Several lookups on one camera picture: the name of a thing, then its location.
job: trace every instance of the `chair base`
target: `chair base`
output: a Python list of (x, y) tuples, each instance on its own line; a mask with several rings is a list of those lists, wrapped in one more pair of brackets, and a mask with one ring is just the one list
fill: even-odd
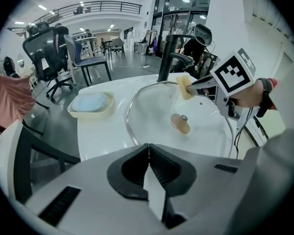
[(57, 90), (58, 88), (60, 88), (61, 86), (69, 86), (70, 90), (72, 90), (72, 89), (73, 89), (73, 86), (72, 86), (71, 84), (65, 83), (65, 82), (67, 82), (67, 81), (69, 81), (69, 80), (72, 80), (72, 78), (70, 77), (70, 78), (64, 79), (64, 80), (62, 80), (62, 81), (59, 81), (58, 78), (56, 78), (56, 79), (55, 79), (55, 82), (56, 82), (55, 85), (52, 86), (52, 87), (49, 89), (49, 91), (47, 91), (47, 93), (46, 93), (46, 97), (47, 97), (47, 98), (50, 98), (51, 102), (54, 103), (55, 100), (54, 100), (54, 98), (53, 98), (53, 95), (55, 94), (55, 92), (56, 92), (56, 90)]

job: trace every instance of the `sponge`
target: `sponge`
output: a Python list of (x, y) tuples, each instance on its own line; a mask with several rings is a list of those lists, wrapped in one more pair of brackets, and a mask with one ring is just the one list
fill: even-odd
[(194, 95), (191, 95), (187, 92), (186, 87), (192, 84), (189, 77), (187, 75), (179, 76), (176, 78), (177, 84), (180, 87), (180, 90), (182, 92), (182, 97), (184, 100), (191, 99)]

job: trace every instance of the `black slot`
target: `black slot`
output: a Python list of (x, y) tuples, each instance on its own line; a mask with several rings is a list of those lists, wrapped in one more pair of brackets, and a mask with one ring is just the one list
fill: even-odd
[(227, 171), (227, 172), (231, 172), (231, 173), (236, 173), (236, 171), (238, 170), (237, 167), (233, 167), (233, 166), (226, 165), (226, 164), (216, 164), (215, 168), (219, 169), (219, 170), (224, 170), (224, 171)]
[(45, 222), (56, 226), (64, 216), (81, 190), (74, 187), (66, 187), (39, 215)]

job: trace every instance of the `ceiling light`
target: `ceiling light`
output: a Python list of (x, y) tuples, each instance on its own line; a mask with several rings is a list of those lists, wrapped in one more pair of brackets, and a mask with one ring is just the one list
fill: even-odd
[(38, 7), (41, 8), (41, 9), (43, 9), (43, 10), (47, 10), (47, 8), (46, 7), (43, 7), (41, 4), (38, 5)]
[(182, 0), (183, 2), (191, 2), (190, 0)]

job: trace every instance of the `pink cloth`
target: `pink cloth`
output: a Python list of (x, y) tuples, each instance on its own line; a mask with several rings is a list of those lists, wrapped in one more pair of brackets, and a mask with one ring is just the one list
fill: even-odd
[(0, 75), (0, 125), (7, 128), (15, 120), (22, 121), (33, 108), (29, 77), (13, 78)]

